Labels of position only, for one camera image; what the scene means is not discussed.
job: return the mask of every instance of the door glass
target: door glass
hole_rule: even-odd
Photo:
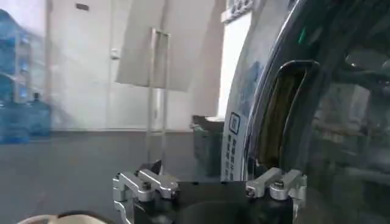
[[[390,223],[390,29],[383,19],[359,43],[350,40],[324,79],[305,154],[296,155],[303,162],[293,165],[308,175],[301,222]]]

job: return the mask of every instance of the gray floor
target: gray floor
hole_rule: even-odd
[[[192,133],[169,134],[168,145],[169,173],[206,180],[193,158]],[[120,223],[112,177],[143,162],[144,133],[57,133],[31,144],[0,145],[0,221],[81,209]]]

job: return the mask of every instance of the washing machine door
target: washing machine door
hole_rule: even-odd
[[[389,7],[297,1],[265,63],[241,56],[223,145],[240,157],[222,155],[223,179],[299,169],[308,189],[298,222],[390,223]],[[250,95],[243,80],[256,66]]]

